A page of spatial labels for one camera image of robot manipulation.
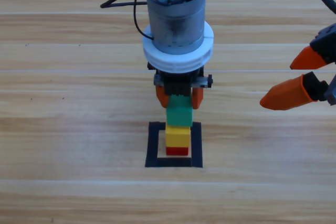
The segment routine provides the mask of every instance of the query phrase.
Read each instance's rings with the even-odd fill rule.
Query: wooden table
[[[208,0],[203,169],[144,167],[165,111],[132,7],[105,1],[0,0],[0,223],[336,223],[334,107],[259,105],[335,22],[322,1]]]

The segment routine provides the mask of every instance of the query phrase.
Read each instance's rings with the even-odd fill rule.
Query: orange gripper tip
[[[167,108],[170,97],[164,93],[164,88],[161,86],[155,86],[156,96],[161,103],[161,106]]]
[[[303,75],[272,87],[260,105],[270,110],[289,110],[313,102],[303,86]]]
[[[315,52],[310,46],[302,50],[302,52],[295,58],[290,65],[291,69],[307,70],[318,69],[326,66],[327,63],[323,58]]]

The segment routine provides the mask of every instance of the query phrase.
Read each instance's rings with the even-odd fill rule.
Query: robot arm
[[[335,14],[336,3],[322,0]],[[295,58],[291,69],[319,69],[336,62],[336,23],[321,30],[310,45]],[[272,87],[260,105],[271,110],[289,110],[311,102],[328,101],[336,105],[336,76],[328,85],[313,72],[303,74]]]

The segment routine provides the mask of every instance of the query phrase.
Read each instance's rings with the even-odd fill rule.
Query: black tape square
[[[194,122],[191,127],[191,157],[160,157],[159,131],[165,130],[165,123],[150,122],[145,167],[196,167],[203,168],[202,125]]]

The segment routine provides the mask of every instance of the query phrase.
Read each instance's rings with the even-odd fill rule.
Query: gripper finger
[[[321,31],[290,65],[291,69],[319,69],[336,62],[336,24]]]

